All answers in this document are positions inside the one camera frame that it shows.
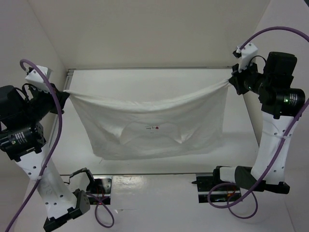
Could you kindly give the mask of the white tank top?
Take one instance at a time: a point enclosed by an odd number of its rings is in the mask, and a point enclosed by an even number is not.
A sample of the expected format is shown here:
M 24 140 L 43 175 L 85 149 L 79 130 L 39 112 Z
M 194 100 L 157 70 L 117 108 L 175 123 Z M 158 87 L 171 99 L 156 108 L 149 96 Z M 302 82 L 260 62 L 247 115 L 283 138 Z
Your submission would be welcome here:
M 220 146 L 229 83 L 160 101 L 122 101 L 69 91 L 93 153 L 143 160 L 207 153 Z

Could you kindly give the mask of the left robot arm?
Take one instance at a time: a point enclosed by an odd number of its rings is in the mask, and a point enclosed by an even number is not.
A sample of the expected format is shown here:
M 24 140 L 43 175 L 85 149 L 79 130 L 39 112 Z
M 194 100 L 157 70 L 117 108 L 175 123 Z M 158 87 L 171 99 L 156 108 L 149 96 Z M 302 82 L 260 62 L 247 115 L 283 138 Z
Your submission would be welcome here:
M 14 86 L 0 89 L 0 121 L 5 130 L 0 133 L 0 149 L 24 170 L 41 196 L 47 210 L 44 230 L 52 232 L 71 219 L 90 210 L 86 193 L 96 187 L 95 179 L 84 176 L 79 188 L 71 191 L 50 160 L 43 135 L 41 119 L 49 112 L 56 113 L 54 98 L 50 93 L 29 85 L 32 99 L 23 98 Z

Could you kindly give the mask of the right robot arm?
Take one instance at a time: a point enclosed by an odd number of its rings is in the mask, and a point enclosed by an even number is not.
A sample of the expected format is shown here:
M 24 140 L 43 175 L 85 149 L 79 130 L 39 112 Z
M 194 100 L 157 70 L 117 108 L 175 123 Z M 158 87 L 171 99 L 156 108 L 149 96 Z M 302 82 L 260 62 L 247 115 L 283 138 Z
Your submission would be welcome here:
M 257 94 L 262 105 L 263 128 L 256 161 L 253 167 L 217 166 L 211 184 L 217 190 L 230 182 L 243 189 L 288 194 L 290 187 L 284 180 L 285 162 L 296 116 L 305 105 L 304 91 L 291 88 L 297 58 L 292 54 L 270 52 L 263 73 L 258 72 L 253 59 L 249 59 L 242 71 L 238 64 L 234 65 L 229 82 L 238 95 L 249 91 Z

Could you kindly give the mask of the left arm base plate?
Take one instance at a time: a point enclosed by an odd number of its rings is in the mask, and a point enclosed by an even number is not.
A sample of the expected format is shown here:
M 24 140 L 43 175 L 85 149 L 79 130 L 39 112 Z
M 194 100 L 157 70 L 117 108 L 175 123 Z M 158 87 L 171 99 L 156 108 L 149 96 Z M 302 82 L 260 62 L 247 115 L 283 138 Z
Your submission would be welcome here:
M 86 188 L 86 193 L 91 193 L 103 201 L 105 205 L 111 204 L 112 177 L 94 177 L 94 182 Z

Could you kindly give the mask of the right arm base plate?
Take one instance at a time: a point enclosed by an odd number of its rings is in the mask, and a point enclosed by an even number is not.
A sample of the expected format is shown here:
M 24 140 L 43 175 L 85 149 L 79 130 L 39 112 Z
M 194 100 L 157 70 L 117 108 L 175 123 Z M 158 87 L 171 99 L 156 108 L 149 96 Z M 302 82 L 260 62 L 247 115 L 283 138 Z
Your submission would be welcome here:
M 198 202 L 199 203 L 208 203 L 208 194 L 209 191 L 217 185 L 212 174 L 197 174 L 196 180 L 192 184 L 197 187 Z M 235 186 L 223 186 L 216 188 L 211 196 L 210 202 L 212 203 L 226 203 L 234 202 L 241 197 L 241 192 L 239 187 Z

